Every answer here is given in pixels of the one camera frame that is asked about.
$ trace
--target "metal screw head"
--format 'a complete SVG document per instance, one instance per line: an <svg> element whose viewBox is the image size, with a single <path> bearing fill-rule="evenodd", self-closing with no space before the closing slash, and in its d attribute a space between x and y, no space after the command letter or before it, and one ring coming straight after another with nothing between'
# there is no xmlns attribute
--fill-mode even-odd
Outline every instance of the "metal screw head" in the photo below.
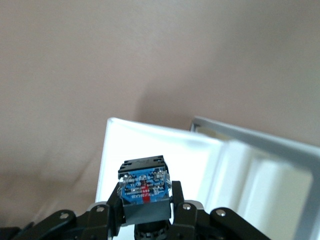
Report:
<svg viewBox="0 0 320 240"><path fill-rule="evenodd" d="M99 206L96 211L99 213L99 212L102 212L103 210L105 210L105 208L103 206Z"/></svg>
<svg viewBox="0 0 320 240"><path fill-rule="evenodd" d="M66 219L67 217L69 217L69 213L62 212L60 215L60 219Z"/></svg>
<svg viewBox="0 0 320 240"><path fill-rule="evenodd" d="M191 209L191 205L188 204L188 203L183 204L182 207L183 207L184 210L190 210Z"/></svg>
<svg viewBox="0 0 320 240"><path fill-rule="evenodd" d="M224 217L226 215L226 212L222 209L218 209L215 211L216 214L218 214L221 217Z"/></svg>

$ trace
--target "beige surface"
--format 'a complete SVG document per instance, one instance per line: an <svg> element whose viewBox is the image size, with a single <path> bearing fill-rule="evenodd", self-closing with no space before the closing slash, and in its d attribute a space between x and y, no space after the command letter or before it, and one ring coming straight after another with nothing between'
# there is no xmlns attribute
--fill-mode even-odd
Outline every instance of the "beige surface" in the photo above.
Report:
<svg viewBox="0 0 320 240"><path fill-rule="evenodd" d="M95 199L109 117L319 146L320 2L1 1L0 224Z"/></svg>

